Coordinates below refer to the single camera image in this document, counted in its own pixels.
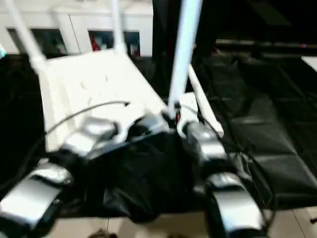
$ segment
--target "white metal rod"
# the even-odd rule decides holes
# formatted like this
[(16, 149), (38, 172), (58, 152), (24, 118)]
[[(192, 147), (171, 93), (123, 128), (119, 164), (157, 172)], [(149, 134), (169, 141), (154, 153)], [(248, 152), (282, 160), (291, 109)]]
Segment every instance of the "white metal rod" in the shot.
[(196, 100), (200, 108), (200, 111), (202, 112), (203, 117), (218, 132), (219, 136), (223, 137), (224, 132), (223, 132), (222, 126), (217, 121), (217, 118), (214, 115), (213, 110), (211, 109), (208, 99), (204, 93), (202, 86), (200, 85), (200, 82), (191, 64), (188, 67), (188, 76), (192, 84), (192, 87), (194, 89)]
[(175, 103), (179, 102), (179, 98), (184, 94), (186, 89), (188, 65), (191, 62), (193, 54), (202, 2), (203, 0), (182, 1), (171, 87), (168, 98), (168, 112), (172, 118), (176, 116)]
[(4, 0), (9, 14), (13, 18), (15, 27), (17, 29), (18, 36), (22, 41), (29, 57), (31, 66), (35, 71), (40, 67), (42, 63), (45, 62), (46, 58), (42, 54), (39, 46), (37, 45), (34, 36), (30, 30), (24, 24), (22, 16), (14, 2), (14, 0)]
[(126, 45), (122, 31), (119, 0), (111, 0), (111, 9), (114, 31), (114, 48), (119, 52), (126, 52)]

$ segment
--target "black surface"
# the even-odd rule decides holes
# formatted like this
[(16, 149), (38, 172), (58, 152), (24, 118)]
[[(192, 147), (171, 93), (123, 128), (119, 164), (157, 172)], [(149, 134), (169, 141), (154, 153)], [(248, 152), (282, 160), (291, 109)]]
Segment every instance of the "black surface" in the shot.
[[(265, 4), (268, 8), (260, 14), (255, 4)], [(317, 55), (315, 28), (315, 8), (313, 0), (300, 3), (282, 0), (204, 0), (196, 37), (194, 54), (208, 56), (218, 48), (222, 51), (260, 51), (278, 54)], [(173, 56), (180, 0), (153, 0), (154, 30), (153, 57)], [(284, 19), (275, 17), (275, 12)], [(216, 43), (216, 39), (248, 40), (249, 45), (240, 42)], [(262, 42), (269, 43), (261, 47)], [(285, 47), (275, 43), (296, 43)]]
[[(44, 126), (38, 80), (27, 59), (7, 57), (0, 62), (3, 138), (0, 180), (5, 182), (16, 173), (22, 156), (43, 133)], [(165, 63), (154, 64), (148, 58), (135, 60), (139, 70), (166, 101), (170, 71)], [(224, 127), (224, 139), (230, 141), (225, 143), (225, 147), (233, 153), (236, 164), (252, 176), (260, 197), (263, 198), (259, 203), (262, 206), (271, 203), (271, 191), (267, 186), (269, 182), (278, 198), (278, 209), (317, 205), (316, 72), (300, 59), (259, 60), (214, 56), (213, 59), (195, 59), (193, 65), (209, 102)], [(163, 155), (171, 151), (163, 144), (160, 146), (158, 151)], [(137, 153), (126, 151), (122, 152), (122, 157), (118, 156), (113, 160), (115, 165), (97, 166), (98, 178), (102, 177), (104, 181), (110, 178), (113, 184), (125, 189), (130, 189), (129, 184), (132, 181), (140, 186), (139, 189), (144, 185), (151, 188), (147, 199), (142, 200), (148, 204), (147, 209), (142, 212), (137, 210), (139, 214), (136, 212), (135, 216), (144, 215), (145, 212), (148, 219), (159, 212), (199, 209), (197, 198), (193, 200), (190, 196), (184, 197), (188, 195), (187, 189), (190, 186), (190, 181), (186, 180), (186, 160), (179, 154), (152, 156), (149, 166), (145, 166), (143, 160), (149, 159), (146, 153), (148, 149), (141, 145), (139, 152), (144, 153), (140, 158)], [(261, 169), (247, 154), (255, 158)], [(118, 164), (120, 161), (125, 165), (122, 170)], [(139, 163), (143, 163), (144, 170), (139, 170)], [(134, 180), (121, 179), (120, 174), (128, 177), (127, 168), (133, 168), (131, 176)], [(157, 181), (156, 178), (162, 175), (166, 177), (166, 181)], [(166, 186), (169, 179), (175, 187), (173, 190), (164, 189), (169, 187)], [(109, 210), (111, 203), (105, 200), (107, 186), (105, 187), (105, 183), (102, 185), (101, 190), (93, 190), (92, 195), (85, 195), (86, 205), (78, 206), (80, 199), (84, 198), (82, 194), (64, 211), (64, 215), (122, 215), (122, 211), (116, 213)], [(173, 199), (160, 199), (160, 194), (164, 194), (165, 198), (173, 195)], [(259, 194), (255, 192), (253, 195), (258, 197)]]

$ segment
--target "white cabinet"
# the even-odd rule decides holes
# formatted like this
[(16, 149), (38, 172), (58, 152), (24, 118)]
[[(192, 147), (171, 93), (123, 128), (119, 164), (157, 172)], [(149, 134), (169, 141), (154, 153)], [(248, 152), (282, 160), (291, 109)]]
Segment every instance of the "white cabinet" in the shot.
[[(69, 15), (22, 12), (22, 16), (44, 54), (79, 53)], [(0, 12), (0, 42), (8, 54), (25, 53), (13, 20), (7, 12)]]
[[(85, 53), (113, 46), (111, 0), (15, 0), (44, 54)], [(152, 55), (152, 0), (119, 0), (128, 52)], [(0, 44), (24, 53), (12, 18), (0, 3)]]
[[(120, 0), (122, 28), (128, 52), (152, 55), (152, 0)], [(110, 0), (68, 1), (60, 12), (69, 13), (80, 52), (91, 52), (113, 46)]]

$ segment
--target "red object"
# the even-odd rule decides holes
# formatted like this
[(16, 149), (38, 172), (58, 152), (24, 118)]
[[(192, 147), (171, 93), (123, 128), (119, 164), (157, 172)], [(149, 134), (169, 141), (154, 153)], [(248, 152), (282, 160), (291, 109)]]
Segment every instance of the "red object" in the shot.
[(90, 43), (91, 43), (91, 45), (93, 47), (93, 51), (99, 51), (100, 50), (98, 44), (95, 41), (95, 37), (94, 36), (90, 36)]

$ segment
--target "silver metal part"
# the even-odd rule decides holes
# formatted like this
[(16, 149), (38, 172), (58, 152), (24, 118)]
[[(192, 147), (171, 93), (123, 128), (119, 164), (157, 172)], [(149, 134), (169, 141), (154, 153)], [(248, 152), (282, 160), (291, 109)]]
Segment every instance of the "silver metal part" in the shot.
[(246, 191), (219, 191), (213, 193), (217, 200), (222, 222), (227, 232), (240, 229), (261, 230), (262, 214)]
[(199, 153), (200, 160), (226, 159), (222, 143), (208, 127), (199, 122), (192, 122), (188, 125), (187, 131), (188, 142), (196, 147), (195, 151)]
[(214, 174), (209, 177), (208, 180), (213, 184), (215, 189), (223, 189), (226, 187), (235, 186), (239, 190), (245, 190), (240, 178), (232, 173)]
[(71, 134), (63, 144), (63, 148), (86, 157), (103, 138), (111, 139), (116, 133), (116, 126), (106, 119), (89, 117), (79, 130)]
[(73, 182), (73, 177), (67, 169), (52, 163), (40, 164), (29, 174), (29, 177), (34, 175), (40, 176), (56, 185), (69, 185)]
[(228, 233), (241, 229), (262, 229), (261, 211), (238, 176), (231, 173), (216, 174), (208, 182), (214, 185), (213, 195)]
[(0, 202), (0, 217), (33, 229), (60, 192), (61, 188), (27, 177)]
[[(163, 131), (169, 131), (169, 126), (166, 120), (163, 118), (162, 115), (155, 115), (147, 113), (142, 119), (140, 123), (143, 127), (146, 127), (148, 129), (148, 133), (150, 134), (157, 134)], [(105, 141), (100, 142), (98, 146), (96, 146), (95, 150), (91, 152), (89, 155), (90, 159), (96, 158), (100, 155), (103, 155), (105, 153), (108, 153), (114, 149), (118, 149), (124, 145), (126, 145), (127, 142), (122, 141), (121, 139), (126, 138), (129, 127), (126, 127), (126, 132), (122, 132), (121, 135), (118, 135), (120, 140), (112, 140), (112, 141)], [(138, 138), (134, 139), (133, 141), (138, 141), (144, 138), (146, 135), (140, 135)]]

